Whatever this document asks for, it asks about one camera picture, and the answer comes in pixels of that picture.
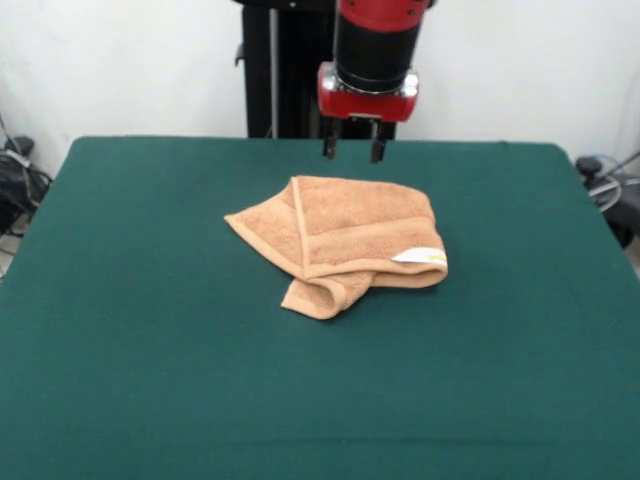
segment towel tag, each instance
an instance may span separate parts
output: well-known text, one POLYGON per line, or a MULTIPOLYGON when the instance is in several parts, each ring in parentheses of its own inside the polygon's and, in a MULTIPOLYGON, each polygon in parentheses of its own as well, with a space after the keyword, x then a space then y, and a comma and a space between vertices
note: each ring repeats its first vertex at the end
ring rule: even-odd
POLYGON ((439 248, 410 248, 391 260, 400 263, 433 263, 443 267, 447 266, 447 255, 439 248))

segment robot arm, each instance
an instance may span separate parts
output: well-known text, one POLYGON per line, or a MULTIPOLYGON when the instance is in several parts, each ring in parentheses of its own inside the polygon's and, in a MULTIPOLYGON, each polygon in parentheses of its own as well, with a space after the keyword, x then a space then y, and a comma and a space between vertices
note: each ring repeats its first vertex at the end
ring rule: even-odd
POLYGON ((409 119, 418 99, 411 70, 424 13, 435 0, 337 0, 334 61, 318 72, 320 111, 332 117, 324 154, 335 155, 340 122, 374 124, 371 160, 384 155, 385 124, 409 119))

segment white wall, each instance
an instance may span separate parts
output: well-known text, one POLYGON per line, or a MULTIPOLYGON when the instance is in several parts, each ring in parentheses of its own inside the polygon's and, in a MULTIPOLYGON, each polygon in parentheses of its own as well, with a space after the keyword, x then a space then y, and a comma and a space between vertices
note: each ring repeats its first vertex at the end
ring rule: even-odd
POLYGON ((0 109, 56 171, 89 134, 244 136, 231 0, 0 0, 0 109))
MULTIPOLYGON (((244 136, 231 0, 0 0, 0 109, 55 171, 85 134, 244 136)), ((640 146, 640 2, 440 0, 400 138, 640 146)))
POLYGON ((638 0, 441 0, 403 138, 551 141, 572 156, 640 146, 638 0))

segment green tablecloth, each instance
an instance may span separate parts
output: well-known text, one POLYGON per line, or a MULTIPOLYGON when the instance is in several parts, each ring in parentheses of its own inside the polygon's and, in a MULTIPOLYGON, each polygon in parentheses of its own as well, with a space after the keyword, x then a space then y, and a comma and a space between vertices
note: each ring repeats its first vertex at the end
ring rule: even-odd
POLYGON ((636 479, 640 288, 549 145, 82 139, 0 287, 0 478, 636 479), (450 276, 332 322, 223 222, 296 174, 433 202, 450 276))

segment orange towel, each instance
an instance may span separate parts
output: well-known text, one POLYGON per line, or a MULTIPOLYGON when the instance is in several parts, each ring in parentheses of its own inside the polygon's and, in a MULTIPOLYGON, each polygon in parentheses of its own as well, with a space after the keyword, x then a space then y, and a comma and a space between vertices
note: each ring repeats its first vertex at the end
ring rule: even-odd
POLYGON ((293 177, 275 197, 225 220, 295 277, 282 306, 320 320, 370 287, 421 288, 447 276, 429 199, 401 185, 293 177))

